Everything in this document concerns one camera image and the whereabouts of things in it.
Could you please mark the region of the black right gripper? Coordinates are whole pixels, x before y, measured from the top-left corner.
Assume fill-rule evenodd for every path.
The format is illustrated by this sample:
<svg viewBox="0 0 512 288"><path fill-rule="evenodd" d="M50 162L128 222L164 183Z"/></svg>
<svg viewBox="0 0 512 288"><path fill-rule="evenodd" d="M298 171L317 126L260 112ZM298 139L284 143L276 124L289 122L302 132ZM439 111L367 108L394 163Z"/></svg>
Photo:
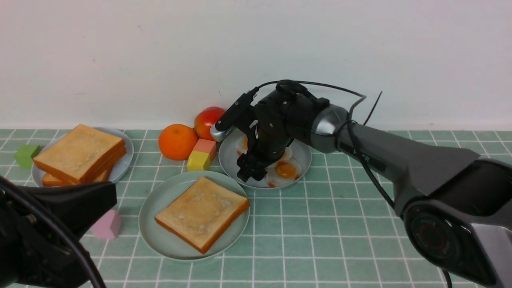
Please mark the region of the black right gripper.
<svg viewBox="0 0 512 288"><path fill-rule="evenodd" d="M254 106L257 124L250 128L248 151L238 157L237 177L261 181L267 168L293 140L323 153L330 152L330 102L307 89L275 89Z"/></svg>

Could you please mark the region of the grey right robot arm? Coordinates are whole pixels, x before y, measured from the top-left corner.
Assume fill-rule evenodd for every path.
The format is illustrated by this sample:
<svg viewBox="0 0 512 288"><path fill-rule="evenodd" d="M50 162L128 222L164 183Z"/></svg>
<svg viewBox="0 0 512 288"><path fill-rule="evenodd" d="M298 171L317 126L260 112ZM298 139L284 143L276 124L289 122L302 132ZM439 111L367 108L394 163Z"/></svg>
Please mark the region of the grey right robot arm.
<svg viewBox="0 0 512 288"><path fill-rule="evenodd" d="M511 286L511 166L478 153L416 142L351 120L346 109L308 92L271 92L233 105L249 139L238 177L261 179L292 140L340 151L370 176L392 182L392 208L418 253L442 270L486 288Z"/></svg>

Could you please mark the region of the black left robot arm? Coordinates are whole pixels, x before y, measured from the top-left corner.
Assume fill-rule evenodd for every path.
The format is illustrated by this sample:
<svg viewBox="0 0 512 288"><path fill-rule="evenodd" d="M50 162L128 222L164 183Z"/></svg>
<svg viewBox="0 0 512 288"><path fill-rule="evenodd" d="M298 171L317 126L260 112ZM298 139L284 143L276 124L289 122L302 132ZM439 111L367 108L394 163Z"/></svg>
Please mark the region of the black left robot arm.
<svg viewBox="0 0 512 288"><path fill-rule="evenodd" d="M104 288L80 239L117 204L113 182L19 186L1 178L1 286Z"/></svg>

